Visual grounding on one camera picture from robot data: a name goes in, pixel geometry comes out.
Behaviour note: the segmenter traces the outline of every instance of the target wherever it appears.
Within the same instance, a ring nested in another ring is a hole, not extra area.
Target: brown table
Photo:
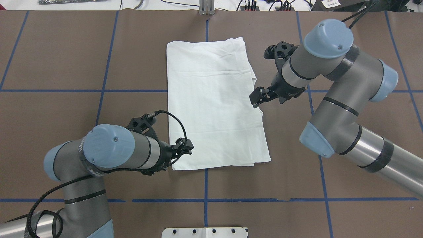
[[[167,109],[166,44],[244,37],[257,86],[275,74],[267,46],[299,44],[345,12],[0,11],[0,222],[26,214],[58,185],[45,153],[96,124],[127,125]],[[354,43],[398,71],[394,93],[369,103],[363,126],[423,157],[423,14],[369,13]],[[160,237],[165,227],[244,226],[252,238],[418,237],[423,204],[346,158],[319,158],[298,138],[330,81],[261,106],[272,162],[254,167],[117,172],[105,178],[115,236]],[[155,128],[167,140],[168,121]],[[62,193],[39,209],[63,207]]]

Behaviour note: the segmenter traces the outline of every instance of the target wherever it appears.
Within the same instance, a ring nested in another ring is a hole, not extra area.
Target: sticker
[[[325,8],[333,8],[336,6],[341,6],[338,0],[323,0],[321,3],[323,3],[323,6]]]

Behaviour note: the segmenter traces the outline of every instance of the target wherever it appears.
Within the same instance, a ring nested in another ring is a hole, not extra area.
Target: light blue joint cap
[[[351,29],[340,20],[321,21],[304,38],[304,47],[312,55],[332,59],[346,54],[354,42]]]
[[[329,158],[335,154],[335,151],[329,142],[327,142],[326,138],[310,122],[307,122],[299,137],[299,141],[313,152],[325,158]]]
[[[108,221],[87,238],[114,238],[115,235],[113,232],[113,220],[110,219],[110,221]]]
[[[380,102],[385,99],[388,94],[394,91],[394,88],[398,83],[398,73],[393,68],[386,65],[383,61],[379,61],[382,62],[383,66],[383,78],[376,95],[369,100],[371,102]]]
[[[124,127],[101,124],[88,132],[83,148],[88,161],[100,167],[113,168],[131,157],[135,139]]]
[[[53,149],[49,150],[44,157],[44,171],[54,181],[60,182],[60,179],[56,177],[56,174],[54,173],[54,159],[56,158],[57,153],[59,150],[67,143],[71,141],[65,142],[61,145],[58,145],[54,147]]]

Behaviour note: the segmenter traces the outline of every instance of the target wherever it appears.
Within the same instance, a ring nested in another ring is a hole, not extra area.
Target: robotic arm
[[[302,45],[280,42],[269,46],[264,57],[275,59],[277,74],[270,87],[258,87],[250,95],[254,108],[275,98],[281,104],[296,98],[324,75],[333,84],[307,122],[301,143],[325,158],[345,155],[423,198],[423,160],[356,122],[368,101],[379,102],[394,90],[398,74],[353,45],[352,32],[343,22],[324,20]]]
[[[102,176],[121,170],[153,175],[183,154],[191,154],[194,148],[186,135],[173,146],[159,140],[152,128],[159,113],[174,117],[157,111],[133,118],[126,127],[98,125],[84,138],[51,149],[44,159],[47,175],[62,185],[80,181],[63,187],[65,207],[56,212],[59,216],[45,211],[32,215],[32,230],[43,238],[112,238],[113,224]],[[0,237],[32,237],[26,227],[26,217],[6,222],[0,225]]]

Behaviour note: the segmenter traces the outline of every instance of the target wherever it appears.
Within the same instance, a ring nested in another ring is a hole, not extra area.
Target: cloth fold
[[[184,124],[192,155],[174,170],[253,166],[270,161],[260,109],[249,95],[256,77],[242,37],[219,42],[171,42],[167,47],[168,110]],[[182,137],[169,118],[170,142]]]

